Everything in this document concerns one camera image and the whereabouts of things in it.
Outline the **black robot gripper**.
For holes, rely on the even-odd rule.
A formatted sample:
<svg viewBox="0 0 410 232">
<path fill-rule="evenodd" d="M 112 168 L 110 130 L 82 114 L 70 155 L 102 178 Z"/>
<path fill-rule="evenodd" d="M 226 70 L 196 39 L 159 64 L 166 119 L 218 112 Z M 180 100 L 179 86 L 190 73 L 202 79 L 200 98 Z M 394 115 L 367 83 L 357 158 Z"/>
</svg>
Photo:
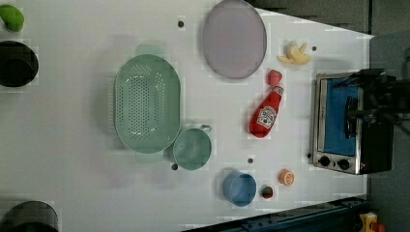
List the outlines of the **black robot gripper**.
<svg viewBox="0 0 410 232">
<path fill-rule="evenodd" d="M 409 121 L 409 80 L 397 80 L 387 75 L 383 69 L 366 69 L 344 77 L 336 88 L 358 87 L 363 91 L 363 108 L 359 100 L 351 97 L 346 101 L 344 110 L 345 127 L 351 130 L 357 120 L 369 124 L 387 122 L 406 130 Z"/>
</svg>

